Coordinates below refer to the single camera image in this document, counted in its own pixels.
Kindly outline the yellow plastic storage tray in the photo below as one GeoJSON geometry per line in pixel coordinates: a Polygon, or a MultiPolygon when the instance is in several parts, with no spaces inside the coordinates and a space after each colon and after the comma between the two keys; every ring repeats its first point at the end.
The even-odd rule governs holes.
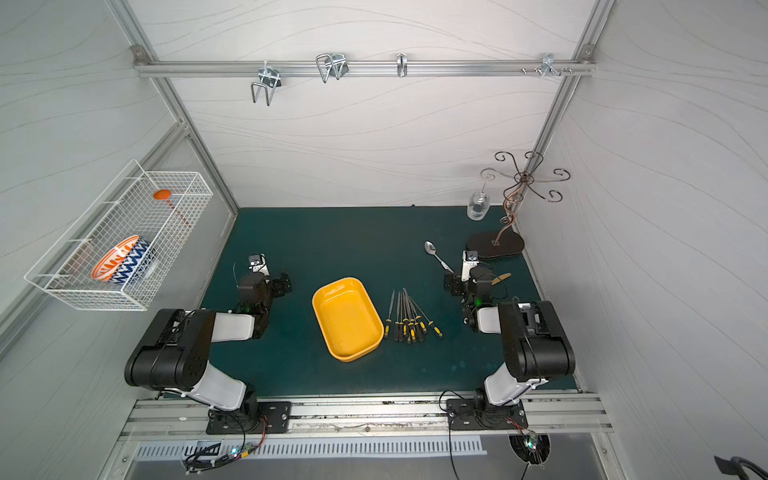
{"type": "Polygon", "coordinates": [[[371,353],[383,340],[383,323],[357,278],[342,278],[319,288],[312,307],[329,353],[340,362],[371,353]]]}

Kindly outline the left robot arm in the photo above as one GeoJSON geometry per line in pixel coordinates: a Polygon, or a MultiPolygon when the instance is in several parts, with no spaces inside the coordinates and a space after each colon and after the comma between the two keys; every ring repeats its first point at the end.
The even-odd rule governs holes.
{"type": "Polygon", "coordinates": [[[216,343],[257,340],[269,326],[273,301],[292,291],[287,273],[251,272],[237,285],[239,301],[229,312],[159,310],[124,368],[133,387],[187,396],[243,423],[259,419],[254,388],[213,366],[216,343]]]}

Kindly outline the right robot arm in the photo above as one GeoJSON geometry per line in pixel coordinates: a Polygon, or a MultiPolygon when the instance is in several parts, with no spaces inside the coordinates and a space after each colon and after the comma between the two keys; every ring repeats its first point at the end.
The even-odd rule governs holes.
{"type": "Polygon", "coordinates": [[[503,362],[480,391],[487,404],[507,407],[553,379],[572,375],[576,361],[554,305],[546,300],[502,302],[492,295],[495,279],[483,266],[464,275],[447,270],[444,288],[461,298],[465,325],[501,338],[503,362]]]}

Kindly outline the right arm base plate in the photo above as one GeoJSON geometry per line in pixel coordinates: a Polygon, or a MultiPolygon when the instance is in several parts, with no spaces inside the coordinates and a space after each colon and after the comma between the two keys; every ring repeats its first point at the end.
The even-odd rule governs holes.
{"type": "Polygon", "coordinates": [[[450,427],[456,431],[527,430],[526,412],[521,402],[507,406],[478,405],[474,400],[453,398],[445,401],[450,427]]]}

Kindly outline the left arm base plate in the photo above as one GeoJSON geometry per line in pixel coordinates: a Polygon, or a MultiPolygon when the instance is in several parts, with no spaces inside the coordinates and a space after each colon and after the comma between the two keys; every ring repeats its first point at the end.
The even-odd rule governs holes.
{"type": "Polygon", "coordinates": [[[212,409],[208,412],[205,433],[208,435],[236,435],[262,433],[284,434],[288,431],[293,404],[289,401],[244,404],[235,411],[212,409]]]}

